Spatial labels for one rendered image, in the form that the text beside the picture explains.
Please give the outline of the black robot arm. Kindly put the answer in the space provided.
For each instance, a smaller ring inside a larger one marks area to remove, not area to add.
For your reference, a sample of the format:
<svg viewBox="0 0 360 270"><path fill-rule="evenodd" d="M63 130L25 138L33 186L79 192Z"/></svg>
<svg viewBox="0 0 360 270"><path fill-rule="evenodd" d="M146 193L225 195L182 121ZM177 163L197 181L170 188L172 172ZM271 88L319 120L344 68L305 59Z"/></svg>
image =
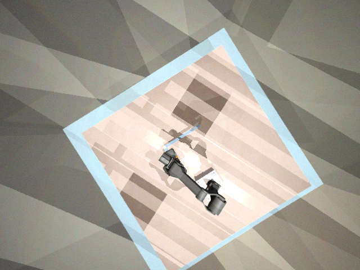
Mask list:
<svg viewBox="0 0 360 270"><path fill-rule="evenodd" d="M186 173L185 168L175 158L163 153L159 161L164 164L164 172L168 174L168 176L178 178L195 195L196 199L203 203L206 211L212 215L220 215L227 202L226 199L218 193L221 187L219 183L211 179L206 183L207 187L203 188ZM208 206L203 202L207 194L210 195Z"/></svg>

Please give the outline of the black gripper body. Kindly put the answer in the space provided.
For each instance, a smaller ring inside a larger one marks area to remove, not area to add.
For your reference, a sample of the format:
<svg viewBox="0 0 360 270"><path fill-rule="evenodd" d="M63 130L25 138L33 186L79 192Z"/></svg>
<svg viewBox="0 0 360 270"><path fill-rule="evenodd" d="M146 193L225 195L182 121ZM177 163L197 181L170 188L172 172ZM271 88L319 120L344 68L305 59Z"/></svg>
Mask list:
<svg viewBox="0 0 360 270"><path fill-rule="evenodd" d="M167 152L165 152L167 155L169 155L170 157L173 157L173 158L175 158L176 160L178 160L179 162L180 162L180 160L179 160L179 158L176 158L175 156L174 156L174 154L175 154L175 151L173 150L173 148L171 148L170 150L168 150ZM181 162L180 162L181 163ZM181 163L182 164L182 163Z"/></svg>

